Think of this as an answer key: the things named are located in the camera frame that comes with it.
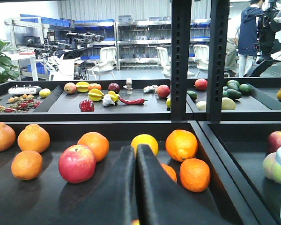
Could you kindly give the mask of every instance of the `yellow lemon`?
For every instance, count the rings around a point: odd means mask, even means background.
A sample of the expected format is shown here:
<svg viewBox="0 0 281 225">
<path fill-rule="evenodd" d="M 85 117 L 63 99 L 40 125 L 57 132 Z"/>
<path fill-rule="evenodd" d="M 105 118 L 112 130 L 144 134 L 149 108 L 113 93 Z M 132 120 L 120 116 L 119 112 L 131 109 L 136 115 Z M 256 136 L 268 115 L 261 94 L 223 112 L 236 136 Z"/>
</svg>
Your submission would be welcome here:
<svg viewBox="0 0 281 225">
<path fill-rule="evenodd" d="M 131 146 L 134 148 L 134 153 L 136 155 L 136 151 L 137 151 L 137 146 L 139 144 L 147 144 L 150 146 L 153 154 L 155 156 L 157 156 L 158 154 L 158 150 L 159 150 L 159 147 L 158 147 L 158 142 L 157 140 L 151 136 L 151 135 L 147 135 L 147 134 L 141 134 L 141 135 L 137 135 L 136 137 L 134 137 L 131 141 Z"/>
</svg>

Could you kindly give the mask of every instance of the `orange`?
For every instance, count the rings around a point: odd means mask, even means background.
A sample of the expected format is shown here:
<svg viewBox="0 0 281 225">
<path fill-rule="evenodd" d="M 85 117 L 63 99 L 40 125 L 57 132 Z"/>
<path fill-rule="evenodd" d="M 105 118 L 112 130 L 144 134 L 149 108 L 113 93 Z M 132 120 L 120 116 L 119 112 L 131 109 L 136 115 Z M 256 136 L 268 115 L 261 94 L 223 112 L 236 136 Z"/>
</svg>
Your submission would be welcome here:
<svg viewBox="0 0 281 225">
<path fill-rule="evenodd" d="M 192 132 L 177 129 L 167 137 L 165 149 L 172 159 L 182 162 L 196 156 L 198 141 Z"/>
<path fill-rule="evenodd" d="M 32 180 L 42 171 L 43 157 L 36 151 L 27 150 L 17 154 L 11 164 L 11 173 L 21 180 Z"/>
<path fill-rule="evenodd" d="M 29 124 L 18 136 L 18 145 L 22 151 L 45 151 L 50 145 L 48 132 L 38 124 Z"/>
<path fill-rule="evenodd" d="M 164 163 L 160 163 L 160 165 L 165 170 L 165 172 L 169 175 L 169 177 L 171 177 L 172 180 L 177 183 L 177 175 L 176 175 L 175 170 L 172 167 L 170 167 L 169 165 L 166 165 Z"/>
<path fill-rule="evenodd" d="M 77 144 L 88 146 L 95 154 L 96 161 L 100 162 L 109 151 L 109 142 L 105 136 L 98 132 L 88 132 L 84 134 Z"/>
<path fill-rule="evenodd" d="M 153 154 L 155 156 L 157 156 L 158 154 L 158 150 L 159 150 L 159 146 L 158 146 L 158 142 L 157 140 L 151 136 L 151 135 L 147 135 L 147 134 L 141 134 L 141 135 L 137 135 L 136 137 L 134 137 L 131 141 L 131 146 L 134 148 L 134 154 L 136 155 L 137 152 L 137 146 L 139 144 L 147 144 L 150 146 Z"/>
<path fill-rule="evenodd" d="M 3 122 L 0 122 L 0 151 L 9 149 L 15 142 L 15 131 Z"/>
<path fill-rule="evenodd" d="M 187 190 L 202 192 L 210 183 L 209 166 L 197 158 L 187 159 L 180 165 L 180 180 Z"/>
</svg>

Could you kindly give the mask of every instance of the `white device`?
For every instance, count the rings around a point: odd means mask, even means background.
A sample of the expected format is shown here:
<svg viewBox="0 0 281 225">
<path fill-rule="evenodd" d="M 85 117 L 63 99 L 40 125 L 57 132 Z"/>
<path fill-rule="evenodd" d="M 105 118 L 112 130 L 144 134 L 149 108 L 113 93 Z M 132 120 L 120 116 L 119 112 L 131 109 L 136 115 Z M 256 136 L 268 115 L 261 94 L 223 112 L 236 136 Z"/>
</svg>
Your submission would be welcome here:
<svg viewBox="0 0 281 225">
<path fill-rule="evenodd" d="M 26 87 L 24 85 L 23 87 L 18 87 L 18 85 L 16 85 L 15 87 L 8 89 L 8 93 L 10 95 L 24 95 L 24 94 L 35 95 L 35 94 L 38 94 L 41 89 L 42 88 L 39 86 L 29 85 Z"/>
</svg>

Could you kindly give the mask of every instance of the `black metal pole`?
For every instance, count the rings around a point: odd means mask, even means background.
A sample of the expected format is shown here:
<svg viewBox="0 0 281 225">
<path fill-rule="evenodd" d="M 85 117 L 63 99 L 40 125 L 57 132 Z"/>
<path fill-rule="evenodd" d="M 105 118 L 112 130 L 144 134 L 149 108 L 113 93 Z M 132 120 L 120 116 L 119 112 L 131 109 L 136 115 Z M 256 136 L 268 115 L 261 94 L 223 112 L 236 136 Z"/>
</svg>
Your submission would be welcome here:
<svg viewBox="0 0 281 225">
<path fill-rule="evenodd" d="M 172 0 L 171 120 L 185 120 L 191 0 Z"/>
<path fill-rule="evenodd" d="M 211 1 L 207 120 L 221 121 L 229 0 Z"/>
</svg>

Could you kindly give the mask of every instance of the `office chair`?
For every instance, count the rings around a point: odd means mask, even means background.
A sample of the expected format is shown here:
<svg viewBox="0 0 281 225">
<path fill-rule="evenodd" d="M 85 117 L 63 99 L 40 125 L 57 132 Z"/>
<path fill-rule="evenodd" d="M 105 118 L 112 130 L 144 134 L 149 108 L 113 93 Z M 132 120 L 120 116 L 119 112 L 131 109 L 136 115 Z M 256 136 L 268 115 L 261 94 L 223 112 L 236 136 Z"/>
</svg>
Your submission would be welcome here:
<svg viewBox="0 0 281 225">
<path fill-rule="evenodd" d="M 94 62 L 95 66 L 91 68 L 92 74 L 97 80 L 97 76 L 111 74 L 113 79 L 115 80 L 115 76 L 113 74 L 113 65 L 116 62 L 116 47 L 104 47 L 100 49 L 100 61 L 99 63 Z"/>
<path fill-rule="evenodd" d="M 200 71 L 208 71 L 209 64 L 209 46 L 208 45 L 193 45 L 193 50 L 195 52 L 195 62 L 197 62 L 198 73 L 196 77 L 199 76 Z M 230 77 L 229 67 L 224 69 L 224 77 Z"/>
<path fill-rule="evenodd" d="M 165 78 L 170 79 L 170 61 L 169 61 L 168 50 L 163 47 L 156 47 L 155 49 L 157 50 L 158 59 L 163 68 L 162 73 Z M 190 77 L 195 77 L 195 74 L 187 71 L 187 78 Z"/>
</svg>

